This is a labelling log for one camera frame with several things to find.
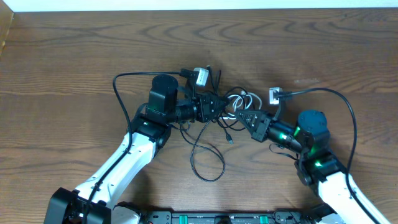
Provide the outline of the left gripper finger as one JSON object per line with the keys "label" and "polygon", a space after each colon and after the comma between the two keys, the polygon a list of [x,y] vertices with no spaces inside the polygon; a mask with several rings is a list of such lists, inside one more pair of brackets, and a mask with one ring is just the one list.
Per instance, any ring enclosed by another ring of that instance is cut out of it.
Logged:
{"label": "left gripper finger", "polygon": [[229,99],[223,96],[211,96],[211,106],[213,109],[225,109],[229,105]]}
{"label": "left gripper finger", "polygon": [[211,109],[211,120],[218,120],[225,111],[226,106],[214,106]]}

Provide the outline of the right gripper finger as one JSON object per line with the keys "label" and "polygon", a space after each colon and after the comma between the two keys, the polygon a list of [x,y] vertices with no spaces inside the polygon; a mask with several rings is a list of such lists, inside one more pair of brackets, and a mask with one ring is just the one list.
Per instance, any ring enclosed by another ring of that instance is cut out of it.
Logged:
{"label": "right gripper finger", "polygon": [[255,117],[262,116],[264,114],[264,110],[237,110],[235,112],[235,117],[238,120],[252,120]]}
{"label": "right gripper finger", "polygon": [[256,130],[256,125],[258,124],[258,117],[255,117],[252,120],[238,120],[243,126],[252,134]]}

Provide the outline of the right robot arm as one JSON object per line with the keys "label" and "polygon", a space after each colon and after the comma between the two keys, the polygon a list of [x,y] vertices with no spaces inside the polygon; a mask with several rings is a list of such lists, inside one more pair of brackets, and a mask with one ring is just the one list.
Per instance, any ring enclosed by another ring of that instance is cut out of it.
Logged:
{"label": "right robot arm", "polygon": [[270,140],[295,153],[300,181],[323,201],[301,216],[302,223],[388,223],[331,150],[322,112],[301,112],[295,126],[264,110],[237,110],[235,117],[254,140]]}

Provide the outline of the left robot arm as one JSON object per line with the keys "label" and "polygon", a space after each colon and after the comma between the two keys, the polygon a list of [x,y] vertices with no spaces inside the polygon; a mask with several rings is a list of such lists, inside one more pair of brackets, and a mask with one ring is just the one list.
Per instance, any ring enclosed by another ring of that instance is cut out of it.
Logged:
{"label": "left robot arm", "polygon": [[178,102],[180,90],[174,72],[155,72],[149,101],[133,118],[114,154],[84,183],[69,191],[59,188],[50,198],[45,223],[139,223],[141,213],[117,202],[137,173],[163,148],[171,123],[206,123],[229,104],[226,97],[197,93],[198,74],[187,75],[189,90]]}

